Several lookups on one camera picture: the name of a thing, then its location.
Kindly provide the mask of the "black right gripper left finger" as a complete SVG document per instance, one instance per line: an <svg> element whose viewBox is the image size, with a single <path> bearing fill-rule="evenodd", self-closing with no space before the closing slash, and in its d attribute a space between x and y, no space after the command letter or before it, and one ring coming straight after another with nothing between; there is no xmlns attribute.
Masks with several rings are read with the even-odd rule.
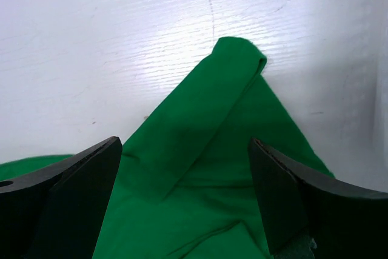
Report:
<svg viewBox="0 0 388 259"><path fill-rule="evenodd" d="M121 153L112 136L1 181L1 258L92 258Z"/></svg>

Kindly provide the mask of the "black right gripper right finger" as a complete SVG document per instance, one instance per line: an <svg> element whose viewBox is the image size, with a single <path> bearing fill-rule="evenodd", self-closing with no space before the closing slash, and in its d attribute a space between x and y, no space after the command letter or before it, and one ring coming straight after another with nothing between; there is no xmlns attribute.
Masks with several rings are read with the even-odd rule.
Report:
<svg viewBox="0 0 388 259"><path fill-rule="evenodd" d="M255 138L248 153L272 257L387 257L385 192L332 178Z"/></svg>

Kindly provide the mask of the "green polo shirt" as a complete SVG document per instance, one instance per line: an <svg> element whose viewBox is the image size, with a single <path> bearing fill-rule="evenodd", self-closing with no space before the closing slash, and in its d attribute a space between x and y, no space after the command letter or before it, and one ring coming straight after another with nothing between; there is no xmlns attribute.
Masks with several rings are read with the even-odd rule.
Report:
<svg viewBox="0 0 388 259"><path fill-rule="evenodd" d="M92 258L269 258L250 170L257 138L328 168L261 72L248 40L220 38L126 142ZM1 166L1 181L73 155Z"/></svg>

